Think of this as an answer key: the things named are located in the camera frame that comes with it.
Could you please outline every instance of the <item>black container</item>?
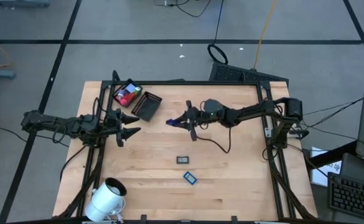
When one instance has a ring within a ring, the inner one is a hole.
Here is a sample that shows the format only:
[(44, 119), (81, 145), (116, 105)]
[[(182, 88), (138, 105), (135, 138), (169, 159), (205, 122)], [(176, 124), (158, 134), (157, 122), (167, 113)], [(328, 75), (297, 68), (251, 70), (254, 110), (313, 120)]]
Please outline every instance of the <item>black container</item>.
[[(126, 105), (122, 105), (121, 102), (118, 101), (118, 99), (116, 98), (118, 92), (120, 90), (124, 90), (129, 84), (132, 84), (134, 85), (135, 87), (139, 87), (140, 88), (140, 91), (138, 91), (136, 93), (136, 95), (133, 96), (133, 98), (131, 100), (129, 100), (129, 102), (126, 104)], [(132, 79), (128, 79), (126, 80), (118, 89), (115, 90), (114, 94), (113, 94), (113, 99), (119, 103), (121, 106), (127, 108), (131, 103), (133, 103), (134, 100), (136, 100), (141, 94), (142, 94), (142, 91), (143, 91), (143, 87), (141, 87), (139, 84), (137, 84), (135, 81), (133, 81)]]
[(161, 104), (161, 101), (162, 98), (146, 91), (133, 108), (132, 114), (145, 121), (150, 121)]

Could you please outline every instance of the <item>wooden table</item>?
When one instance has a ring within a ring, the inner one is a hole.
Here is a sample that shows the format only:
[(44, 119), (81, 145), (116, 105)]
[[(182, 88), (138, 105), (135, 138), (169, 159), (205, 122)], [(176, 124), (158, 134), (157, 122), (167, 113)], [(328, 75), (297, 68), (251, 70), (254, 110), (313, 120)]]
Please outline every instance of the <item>wooden table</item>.
[[(85, 83), (78, 115), (91, 113), (100, 85), (101, 82)], [(233, 215), (241, 221), (278, 219), (268, 162), (261, 155), (265, 139), (260, 118), (232, 128), (229, 154), (212, 142), (192, 142), (189, 132), (165, 124), (167, 119), (176, 118), (186, 110), (186, 100), (191, 100), (196, 107), (209, 98), (236, 109), (257, 104), (256, 87), (143, 87), (163, 99), (161, 106), (149, 123), (140, 120), (126, 126), (142, 129), (128, 139), (124, 147), (116, 145), (115, 136), (107, 139), (101, 171), (101, 181), (114, 177), (128, 190), (126, 208), (122, 212), (124, 219), (139, 220), (142, 214), (149, 220), (230, 220)], [(271, 92), (273, 99), (289, 96), (284, 82), (271, 82)], [(130, 115), (134, 104), (122, 110)], [(113, 109), (117, 107), (119, 104), (114, 102)], [(228, 129), (220, 124), (210, 124), (207, 130), (196, 130), (200, 137), (228, 146)], [(288, 141), (301, 146), (298, 140)], [(79, 139), (72, 140), (67, 158), (81, 147)], [(54, 215), (64, 211), (80, 190), (87, 154), (88, 150), (82, 152), (64, 170)], [(289, 147), (284, 155), (292, 191), (308, 211), (317, 216), (302, 152)], [(190, 164), (176, 164), (176, 156), (189, 156)], [(186, 171), (198, 178), (195, 185), (183, 178)], [(280, 189), (284, 214), (288, 214), (285, 195)], [(86, 203), (90, 201), (90, 192)]]

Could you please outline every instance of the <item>gray floor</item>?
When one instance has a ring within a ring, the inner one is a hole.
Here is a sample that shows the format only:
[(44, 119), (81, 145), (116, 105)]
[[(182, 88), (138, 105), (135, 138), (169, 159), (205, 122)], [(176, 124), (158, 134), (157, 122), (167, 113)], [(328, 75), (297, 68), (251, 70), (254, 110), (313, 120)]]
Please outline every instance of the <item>gray floor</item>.
[[(350, 2), (364, 30), (364, 0)], [(195, 13), (205, 3), (192, 1), (185, 8)], [(62, 39), (74, 4), (75, 0), (52, 0), (47, 9), (0, 8), (0, 39)], [(270, 6), (271, 0), (226, 0), (218, 38), (258, 39)], [(213, 0), (202, 17), (192, 18), (175, 7), (156, 7), (150, 0), (83, 0), (70, 38), (211, 39), (219, 7), (220, 0)], [(342, 1), (288, 0), (278, 2), (265, 39), (358, 40), (359, 36)], [(2, 47), (13, 57), (17, 77), (0, 80), (0, 126), (26, 139), (19, 126), (22, 114), (38, 108), (59, 45)], [(256, 45), (220, 47), (230, 65), (252, 67)], [(110, 79), (114, 69), (122, 79), (208, 80), (212, 61), (206, 48), (200, 44), (67, 45), (45, 112), (75, 116), (84, 82)], [(4, 60), (0, 53), (0, 63)], [(263, 45), (257, 69), (289, 78), (291, 96), (301, 99), (304, 111), (310, 112), (362, 97), (364, 47)], [(356, 137), (360, 106), (358, 103), (319, 128)], [(327, 114), (313, 114), (305, 121), (310, 124)], [(349, 141), (313, 131), (303, 145), (332, 149)], [(24, 144), (0, 130), (0, 211)], [(9, 221), (51, 217), (66, 154), (66, 147), (50, 140), (35, 141)]]

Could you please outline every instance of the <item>black keyboard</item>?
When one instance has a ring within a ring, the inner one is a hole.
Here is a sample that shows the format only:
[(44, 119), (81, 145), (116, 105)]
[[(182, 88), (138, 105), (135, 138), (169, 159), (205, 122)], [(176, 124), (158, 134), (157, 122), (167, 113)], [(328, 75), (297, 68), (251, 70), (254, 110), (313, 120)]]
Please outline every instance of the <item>black keyboard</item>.
[(328, 174), (329, 207), (364, 218), (364, 182), (339, 174)]

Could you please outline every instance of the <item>white paper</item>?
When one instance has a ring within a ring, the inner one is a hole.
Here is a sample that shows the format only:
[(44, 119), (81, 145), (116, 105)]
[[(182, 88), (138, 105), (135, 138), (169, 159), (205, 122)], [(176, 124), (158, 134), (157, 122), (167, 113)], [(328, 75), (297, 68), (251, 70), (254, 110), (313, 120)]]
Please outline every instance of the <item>white paper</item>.
[[(316, 147), (312, 147), (312, 157), (323, 154), (327, 151), (320, 151), (322, 149), (318, 149)], [(329, 172), (333, 172), (336, 174), (339, 174), (340, 169), (341, 169), (341, 161), (339, 162), (334, 162), (332, 164), (328, 164), (325, 165), (323, 167), (320, 167), (319, 169), (321, 171), (323, 171), (325, 174), (328, 174)], [(322, 186), (327, 186), (327, 177), (324, 176), (321, 172), (319, 172), (317, 169), (313, 169), (312, 170), (312, 183), (313, 184), (318, 184), (318, 185), (322, 185)]]

